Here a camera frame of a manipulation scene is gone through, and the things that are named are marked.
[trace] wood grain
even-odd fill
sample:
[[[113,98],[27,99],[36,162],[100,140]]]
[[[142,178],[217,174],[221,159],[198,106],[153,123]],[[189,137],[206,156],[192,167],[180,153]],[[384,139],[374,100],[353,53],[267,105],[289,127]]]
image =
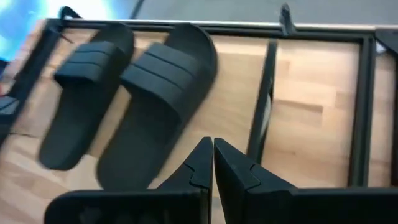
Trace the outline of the wood grain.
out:
[[[6,69],[12,78],[29,55],[40,25],[27,37]],[[89,153],[70,171],[47,170],[36,161],[40,142],[52,120],[60,87],[52,74],[65,57],[95,30],[67,29],[74,41],[60,40],[31,94],[23,114],[0,153],[2,223],[42,223],[51,199],[77,189],[100,189],[96,163],[112,138],[127,103],[120,87]],[[165,34],[135,32],[136,54]],[[245,152],[261,79],[267,39],[213,36],[219,55],[215,84],[149,188],[157,187],[189,155],[203,136],[221,137]],[[275,100],[262,165],[298,187],[346,185],[356,94],[359,46],[333,42],[279,40]],[[395,65],[390,56],[376,62],[369,184],[388,186]],[[12,82],[2,83],[10,87]],[[213,223],[224,223],[215,180]]]

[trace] black slide sandal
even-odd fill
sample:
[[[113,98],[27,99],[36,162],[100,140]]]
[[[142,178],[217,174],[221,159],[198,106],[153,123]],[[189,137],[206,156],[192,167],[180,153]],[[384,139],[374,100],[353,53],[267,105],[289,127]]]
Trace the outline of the black slide sandal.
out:
[[[122,74],[132,95],[124,118],[97,164],[105,190],[146,189],[168,158],[217,73],[210,36],[180,24]]]
[[[54,79],[63,90],[40,148],[43,166],[68,170],[87,152],[133,51],[131,30],[112,24],[81,44],[55,72]]]

